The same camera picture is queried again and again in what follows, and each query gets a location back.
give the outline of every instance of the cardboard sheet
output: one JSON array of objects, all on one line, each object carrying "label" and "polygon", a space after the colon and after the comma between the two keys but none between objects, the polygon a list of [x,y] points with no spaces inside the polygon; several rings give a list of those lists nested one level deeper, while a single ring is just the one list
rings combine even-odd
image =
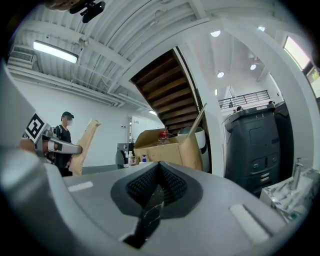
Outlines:
[{"label": "cardboard sheet", "polygon": [[82,168],[84,166],[84,162],[87,157],[91,141],[94,138],[98,126],[100,125],[101,123],[99,123],[97,120],[91,119],[81,139],[79,139],[77,145],[80,145],[82,147],[82,153],[75,154],[72,156],[71,164],[69,167],[69,171],[73,172],[74,176],[82,175]]}]

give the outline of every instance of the cardboard box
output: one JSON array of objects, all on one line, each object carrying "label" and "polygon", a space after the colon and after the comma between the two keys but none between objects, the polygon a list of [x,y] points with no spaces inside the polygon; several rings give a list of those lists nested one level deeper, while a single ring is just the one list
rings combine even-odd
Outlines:
[{"label": "cardboard box", "polygon": [[202,157],[195,131],[204,115],[205,106],[194,121],[190,132],[186,135],[169,138],[170,144],[158,145],[159,133],[165,132],[166,129],[142,132],[134,145],[135,156],[142,159],[142,155],[146,155],[149,162],[165,161],[202,171]]}]

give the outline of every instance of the black cap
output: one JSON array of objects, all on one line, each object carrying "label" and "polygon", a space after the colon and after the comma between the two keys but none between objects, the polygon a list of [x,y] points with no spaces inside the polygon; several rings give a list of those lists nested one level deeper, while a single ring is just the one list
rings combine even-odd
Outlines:
[{"label": "black cap", "polygon": [[73,114],[71,114],[70,112],[63,112],[62,117],[71,117],[71,118],[75,118]]}]

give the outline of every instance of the white pillar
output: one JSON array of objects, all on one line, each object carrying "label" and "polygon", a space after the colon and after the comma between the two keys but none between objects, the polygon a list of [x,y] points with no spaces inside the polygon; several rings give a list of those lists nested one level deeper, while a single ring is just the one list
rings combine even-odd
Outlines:
[{"label": "white pillar", "polygon": [[290,113],[294,158],[305,158],[305,167],[320,169],[320,115],[304,74],[284,49],[268,34],[239,20],[223,19],[224,29],[256,54],[272,74]]},{"label": "white pillar", "polygon": [[191,46],[186,43],[180,44],[179,48],[189,67],[201,97],[202,104],[204,105],[207,103],[207,106],[205,107],[205,118],[211,146],[212,174],[223,177],[225,172],[223,156],[223,120],[218,99],[215,96],[215,92],[209,90],[208,81],[203,73],[205,67],[201,61],[198,61],[197,59],[201,58],[201,56],[198,55],[198,52],[194,54]]}]

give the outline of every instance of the bottle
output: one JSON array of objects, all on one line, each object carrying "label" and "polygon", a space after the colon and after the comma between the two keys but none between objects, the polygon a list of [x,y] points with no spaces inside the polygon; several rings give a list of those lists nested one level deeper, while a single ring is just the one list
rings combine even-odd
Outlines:
[{"label": "bottle", "polygon": [[139,163],[139,165],[144,164],[144,163],[147,162],[146,154],[143,154],[142,156],[143,156],[143,159],[142,159],[142,161]]},{"label": "bottle", "polygon": [[135,157],[132,154],[132,151],[129,151],[128,164],[129,166],[134,166],[136,164]]},{"label": "bottle", "polygon": [[158,146],[170,144],[170,142],[168,141],[169,136],[173,135],[168,132],[161,131],[159,133]]}]

